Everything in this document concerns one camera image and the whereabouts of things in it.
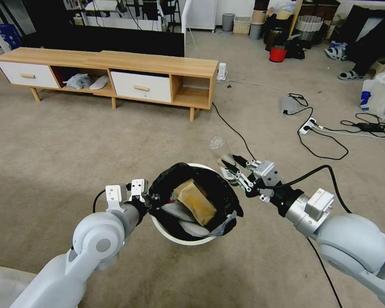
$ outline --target blue box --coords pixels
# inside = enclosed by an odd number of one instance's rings
[[[13,24],[0,24],[0,35],[10,45],[11,50],[21,46],[20,35]]]

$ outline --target clear plastic bottle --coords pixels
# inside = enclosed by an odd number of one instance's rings
[[[237,186],[238,183],[235,180],[234,175],[226,168],[221,160],[229,162],[231,165],[236,165],[234,158],[232,157],[230,147],[228,146],[227,139],[221,136],[214,136],[210,139],[210,151],[214,158],[217,160],[217,164],[221,169],[221,173],[230,185]]]

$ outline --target brown paper bag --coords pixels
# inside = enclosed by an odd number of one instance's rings
[[[193,179],[179,185],[174,189],[174,193],[202,226],[205,226],[217,212],[207,200],[205,191]]]

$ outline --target black pants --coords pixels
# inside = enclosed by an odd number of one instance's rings
[[[376,60],[385,57],[385,18],[367,35],[348,44],[346,54],[355,62],[353,70],[360,76],[364,76]]]

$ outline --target bottle label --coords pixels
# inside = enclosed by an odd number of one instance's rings
[[[221,173],[226,180],[235,180],[235,176],[226,168],[220,167]]]

